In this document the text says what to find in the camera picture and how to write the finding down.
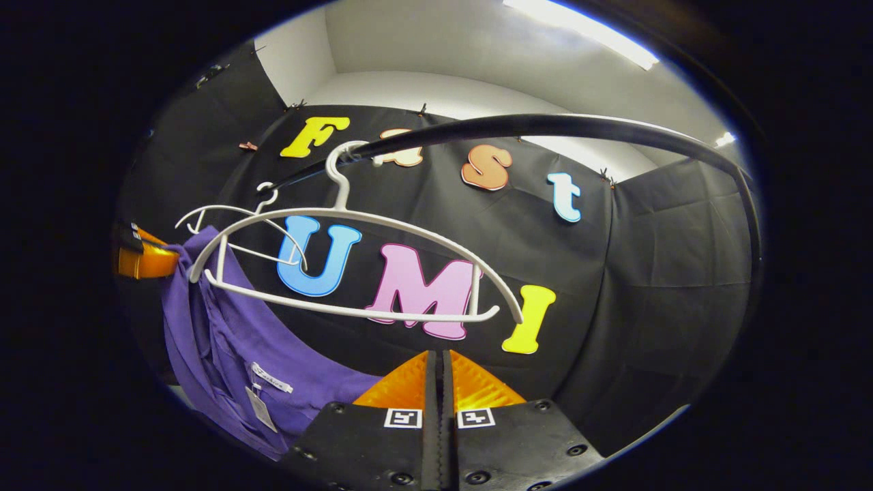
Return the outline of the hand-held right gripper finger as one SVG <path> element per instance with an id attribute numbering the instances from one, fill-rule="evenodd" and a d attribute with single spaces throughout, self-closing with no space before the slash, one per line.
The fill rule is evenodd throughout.
<path id="1" fill-rule="evenodd" d="M 438 367 L 425 351 L 352 403 L 326 404 L 281 469 L 306 490 L 439 489 Z"/>
<path id="2" fill-rule="evenodd" d="M 524 399 L 452 349 L 443 360 L 458 490 L 558 490 L 607 463 L 552 399 Z"/>

